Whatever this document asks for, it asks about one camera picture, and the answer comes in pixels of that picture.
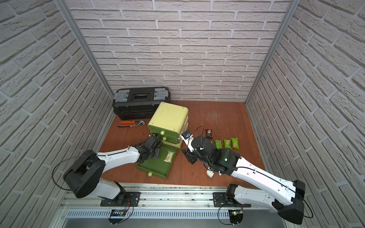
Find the green bottom drawer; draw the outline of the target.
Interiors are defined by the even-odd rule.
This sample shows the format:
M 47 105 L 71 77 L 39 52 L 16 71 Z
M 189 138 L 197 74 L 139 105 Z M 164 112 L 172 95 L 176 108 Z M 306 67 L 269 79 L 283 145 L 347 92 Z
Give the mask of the green bottom drawer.
M 164 162 L 164 159 L 166 158 L 168 151 L 175 152 L 173 158 L 174 161 L 178 149 L 169 145 L 163 145 L 160 148 L 160 154 L 158 159 L 150 158 L 144 161 L 143 163 L 138 163 L 136 166 L 137 169 L 145 173 L 151 173 L 152 176 L 166 180 L 173 164 L 173 161 L 172 163 Z

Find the black cookie packet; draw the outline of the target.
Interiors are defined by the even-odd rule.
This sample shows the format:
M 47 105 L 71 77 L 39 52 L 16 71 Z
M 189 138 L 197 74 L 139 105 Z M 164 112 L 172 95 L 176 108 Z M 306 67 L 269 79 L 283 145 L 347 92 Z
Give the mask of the black cookie packet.
M 206 129 L 205 132 L 206 132 L 206 138 L 207 139 L 212 139 L 213 138 L 213 135 L 212 135 L 213 131 L 211 129 Z

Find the yellow-green drawer cabinet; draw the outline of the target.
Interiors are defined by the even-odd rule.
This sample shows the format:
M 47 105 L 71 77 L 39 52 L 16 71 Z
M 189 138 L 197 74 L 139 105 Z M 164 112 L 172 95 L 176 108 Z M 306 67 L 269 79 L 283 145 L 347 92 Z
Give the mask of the yellow-green drawer cabinet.
M 158 134 L 164 144 L 180 149 L 181 134 L 188 128 L 188 115 L 188 108 L 162 102 L 148 123 L 148 129 L 152 134 Z

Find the beige cookie packet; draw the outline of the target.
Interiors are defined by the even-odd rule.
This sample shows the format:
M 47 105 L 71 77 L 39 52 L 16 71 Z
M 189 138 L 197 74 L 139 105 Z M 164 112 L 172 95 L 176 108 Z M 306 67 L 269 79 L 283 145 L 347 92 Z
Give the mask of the beige cookie packet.
M 172 163 L 174 155 L 175 155 L 175 152 L 168 151 L 168 154 L 167 154 L 166 158 L 164 159 L 164 162 Z

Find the white plastic pipe elbow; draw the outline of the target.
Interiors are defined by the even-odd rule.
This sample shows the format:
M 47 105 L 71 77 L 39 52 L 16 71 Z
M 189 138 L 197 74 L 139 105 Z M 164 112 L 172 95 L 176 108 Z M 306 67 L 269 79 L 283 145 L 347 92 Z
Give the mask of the white plastic pipe elbow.
M 207 171 L 206 171 L 206 174 L 207 174 L 210 178 L 212 178 L 212 177 L 214 176 L 214 172 L 213 172 L 213 171 L 209 171 L 209 170 L 207 170 Z

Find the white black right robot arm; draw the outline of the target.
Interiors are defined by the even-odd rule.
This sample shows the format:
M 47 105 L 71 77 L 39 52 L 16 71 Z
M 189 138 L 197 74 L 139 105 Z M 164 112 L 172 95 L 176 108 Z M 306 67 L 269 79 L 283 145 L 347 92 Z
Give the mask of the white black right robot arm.
M 249 191 L 237 184 L 231 184 L 225 195 L 229 205 L 259 204 L 276 210 L 278 215 L 288 222 L 302 224 L 306 188 L 304 182 L 285 180 L 270 174 L 231 149 L 216 148 L 202 135 L 194 138 L 189 131 L 185 131 L 181 134 L 181 139 L 187 145 L 183 153 L 189 163 L 201 161 L 206 166 L 209 176 L 215 173 L 232 176 L 260 189 Z

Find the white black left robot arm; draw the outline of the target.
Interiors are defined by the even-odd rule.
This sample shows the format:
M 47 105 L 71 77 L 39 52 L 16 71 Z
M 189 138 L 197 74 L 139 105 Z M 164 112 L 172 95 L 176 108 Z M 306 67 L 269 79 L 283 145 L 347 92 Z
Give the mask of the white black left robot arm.
M 124 188 L 116 181 L 101 178 L 102 174 L 125 164 L 143 163 L 152 158 L 162 145 L 162 141 L 153 134 L 147 140 L 122 150 L 108 153 L 85 151 L 65 172 L 63 179 L 77 198 L 93 195 L 124 201 Z

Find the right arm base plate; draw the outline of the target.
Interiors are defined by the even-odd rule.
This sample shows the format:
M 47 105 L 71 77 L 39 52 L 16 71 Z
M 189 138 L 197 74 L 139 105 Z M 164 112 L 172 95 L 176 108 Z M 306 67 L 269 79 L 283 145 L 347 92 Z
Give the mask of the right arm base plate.
M 231 193 L 224 193 L 224 192 L 214 192 L 213 193 L 213 203 L 214 207 L 221 207 L 223 205 L 226 205 L 227 207 L 244 207 L 244 208 L 250 208 L 251 204 L 241 204 L 238 203 L 234 199 L 234 194 Z

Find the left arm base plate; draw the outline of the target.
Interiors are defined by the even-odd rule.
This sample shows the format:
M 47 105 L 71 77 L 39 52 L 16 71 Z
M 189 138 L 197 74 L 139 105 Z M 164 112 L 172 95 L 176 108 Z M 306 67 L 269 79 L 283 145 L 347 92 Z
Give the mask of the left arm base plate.
M 114 199 L 102 198 L 101 207 L 138 206 L 141 192 L 120 192 Z

